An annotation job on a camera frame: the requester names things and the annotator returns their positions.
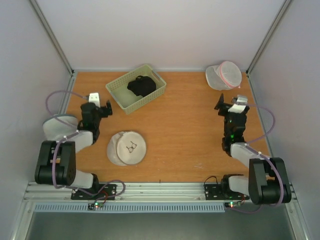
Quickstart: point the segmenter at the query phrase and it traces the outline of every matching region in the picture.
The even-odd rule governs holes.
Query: wire
[[[252,144],[260,139],[263,139],[265,138],[266,136],[268,136],[271,131],[274,129],[275,125],[276,125],[276,117],[274,115],[274,113],[267,107],[264,107],[264,106],[259,106],[259,105],[255,105],[255,104],[246,104],[246,103],[242,103],[242,102],[237,102],[236,103],[237,105],[246,105],[246,106],[249,106],[249,107],[254,107],[254,108],[258,108],[258,109],[264,109],[266,110],[268,113],[271,114],[272,116],[272,125],[271,125],[271,128],[269,129],[269,131],[267,131],[265,134],[263,134],[262,136],[260,137],[257,137],[256,139],[253,139],[251,141],[247,141],[247,144]]]
[[[212,175],[212,176],[208,177],[208,178],[204,181],[203,186],[205,186],[206,182],[207,182],[209,179],[211,179],[211,178],[215,178],[215,182],[216,182],[216,184],[218,184],[218,179],[217,179],[217,177]]]
[[[262,205],[260,205],[259,208],[254,211],[244,211],[244,210],[237,209],[235,207],[226,207],[226,209],[230,209],[230,210],[242,213],[242,214],[256,214],[262,209]]]
[[[82,188],[78,188],[78,190],[80,190],[81,192],[83,192],[83,193],[85,193],[85,194],[88,194],[88,195],[94,197],[94,196],[98,195],[98,194],[99,194],[108,184],[110,184],[110,183],[121,183],[121,184],[122,184],[122,190],[121,190],[119,193],[117,193],[117,194],[108,196],[107,198],[114,198],[114,197],[120,196],[121,194],[123,194],[123,193],[125,192],[125,190],[126,190],[126,185],[125,185],[125,183],[124,183],[123,181],[117,180],[117,179],[116,179],[116,180],[108,181],[106,184],[104,184],[104,185],[100,188],[100,190],[99,190],[97,193],[91,193],[91,192],[88,192],[88,191],[86,191],[86,190],[84,190],[84,189],[82,189]]]
[[[282,179],[281,179],[281,177],[280,177],[280,174],[279,174],[278,170],[277,170],[276,167],[273,165],[273,163],[270,161],[270,158],[269,158],[269,157],[263,155],[261,152],[258,152],[258,151],[256,151],[256,150],[254,150],[252,147],[250,147],[250,146],[247,145],[247,144],[245,144],[245,147],[246,147],[247,149],[249,149],[250,151],[252,151],[253,153],[255,153],[255,154],[259,155],[260,157],[262,157],[264,160],[266,160],[266,162],[270,165],[271,169],[274,171],[274,174],[275,174],[276,178],[278,179],[279,186],[280,186],[280,197],[279,197],[278,202],[277,202],[275,205],[273,205],[273,206],[274,206],[274,207],[279,206],[279,205],[282,203],[283,199],[284,199],[285,190],[284,190],[284,184],[283,184],[283,182],[282,182]]]
[[[88,194],[90,196],[96,196],[98,195],[104,188],[105,186],[107,186],[108,184],[110,183],[121,183],[122,184],[122,190],[117,193],[117,194],[114,194],[114,195],[111,195],[111,196],[107,196],[107,198],[114,198],[114,197],[117,197],[117,196],[120,196],[121,194],[123,194],[126,190],[126,185],[123,181],[121,180],[111,180],[109,182],[107,182],[106,184],[104,184],[97,193],[91,193],[91,192],[88,192],[82,188],[77,188],[77,187],[72,187],[72,186],[64,186],[64,185],[60,185],[58,186],[57,185],[57,180],[56,180],[56,163],[57,163],[57,156],[58,156],[58,151],[59,151],[59,147],[60,145],[65,142],[66,140],[76,136],[79,134],[79,131],[77,130],[75,133],[73,134],[70,134],[68,136],[64,136],[60,141],[57,142],[56,146],[55,146],[55,149],[54,149],[54,152],[53,152],[53,158],[52,158],[52,184],[53,186],[56,188],[56,189],[61,189],[61,188],[68,188],[68,189],[73,189],[73,190],[76,190],[78,189],[79,191],[85,193],[85,194]]]
[[[241,205],[243,205],[245,203],[246,199],[245,199],[245,195],[244,194],[241,193],[241,195],[242,195],[242,200],[241,200],[240,203],[241,203]]]
[[[79,97],[79,98],[82,98],[82,99],[87,99],[87,97],[86,97],[86,96],[82,96],[82,95],[80,95],[80,94],[78,94],[78,93],[76,93],[76,92],[73,92],[73,91],[57,90],[57,91],[53,91],[52,93],[50,93],[50,94],[46,97],[46,99],[45,99],[45,108],[46,108],[46,111],[47,111],[54,119],[56,119],[58,122],[60,122],[60,123],[62,123],[62,124],[65,124],[65,125],[67,125],[67,126],[69,126],[69,127],[72,127],[72,128],[77,127],[76,125],[70,124],[70,123],[68,123],[68,122],[66,122],[66,121],[62,121],[61,119],[59,119],[57,116],[55,116],[55,115],[50,111],[49,105],[48,105],[49,98],[50,98],[52,95],[58,94],[58,93],[73,94],[73,95],[75,95],[75,96],[77,96],[77,97]]]
[[[107,198],[108,198],[108,193],[106,191],[101,191],[101,192],[105,194],[105,199],[103,201],[103,204],[105,204],[105,202],[107,201]]]
[[[96,206],[96,203],[99,201],[99,200],[102,200],[104,199],[102,205],[101,205],[101,208],[104,206],[104,204],[106,203],[107,201],[107,198],[108,198],[108,193],[106,191],[101,191],[102,193],[105,194],[105,196],[102,196],[102,197],[98,197],[96,200],[94,200],[93,204]]]
[[[52,184],[56,189],[61,189],[64,188],[65,186],[61,185],[58,186],[57,185],[57,180],[56,180],[56,162],[57,162],[57,156],[58,156],[58,151],[59,151],[59,147],[60,145],[65,142],[66,140],[76,136],[79,134],[79,131],[77,130],[75,133],[70,134],[68,136],[64,136],[60,141],[57,142],[54,152],[53,152],[53,158],[52,158]]]

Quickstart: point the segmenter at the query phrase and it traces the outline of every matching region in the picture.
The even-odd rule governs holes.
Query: wooden surface
[[[224,118],[214,110],[221,93],[227,103],[238,94],[247,96],[249,103],[254,102],[245,74],[241,88],[221,92],[208,86],[204,72],[159,72],[167,82],[164,95],[130,115],[123,112],[105,87],[123,74],[77,75],[74,92],[82,95],[99,92],[100,102],[110,100],[113,109],[112,116],[101,120],[98,141],[77,153],[77,169],[97,174],[100,181],[125,182],[203,182],[211,175],[218,179],[224,174],[248,175],[242,163],[222,150]],[[72,96],[67,112],[80,120],[83,103],[83,99]],[[251,108],[247,116],[244,137],[249,141],[263,131],[256,109]],[[145,138],[146,156],[138,165],[114,165],[107,158],[107,145],[114,134],[128,130]],[[268,153],[265,140],[252,146]]]

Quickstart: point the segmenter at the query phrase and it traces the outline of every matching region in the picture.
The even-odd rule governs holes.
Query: green basket
[[[156,84],[156,90],[145,97],[136,96],[132,91],[127,89],[128,83],[135,80],[139,75],[152,78]],[[120,108],[128,115],[164,94],[166,85],[167,83],[159,74],[148,64],[145,64],[109,82],[105,87],[119,104]]]

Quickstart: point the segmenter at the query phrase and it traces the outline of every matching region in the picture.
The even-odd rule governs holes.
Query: mesh laundry bag
[[[109,160],[118,166],[136,165],[144,159],[146,152],[146,141],[135,131],[115,134],[106,149]]]
[[[206,81],[215,90],[229,90],[241,84],[240,69],[231,61],[224,61],[220,65],[209,66],[205,70]]]

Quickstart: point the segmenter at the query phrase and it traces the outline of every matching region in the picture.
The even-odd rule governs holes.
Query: black fabric
[[[137,76],[135,80],[128,83],[127,89],[136,96],[145,97],[156,90],[156,83],[149,76]]]

